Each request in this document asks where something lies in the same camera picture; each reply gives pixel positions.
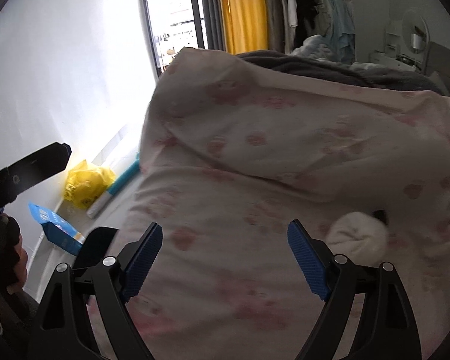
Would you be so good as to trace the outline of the person left hand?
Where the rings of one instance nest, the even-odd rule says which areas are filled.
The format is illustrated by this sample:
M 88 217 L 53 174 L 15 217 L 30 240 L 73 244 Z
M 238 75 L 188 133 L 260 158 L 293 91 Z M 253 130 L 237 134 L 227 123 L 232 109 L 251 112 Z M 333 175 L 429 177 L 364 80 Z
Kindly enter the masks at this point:
M 17 293 L 18 291 L 22 290 L 24 287 L 24 284 L 26 283 L 28 271 L 26 268 L 27 262 L 28 262 L 28 254 L 26 250 L 23 248 L 23 237 L 22 235 L 19 235 L 19 241 L 15 245 L 15 251 L 17 252 L 17 255 L 19 256 L 19 261 L 15 264 L 13 271 L 15 275 L 17 276 L 17 280 L 13 285 L 10 285 L 7 288 L 7 292 L 9 294 Z

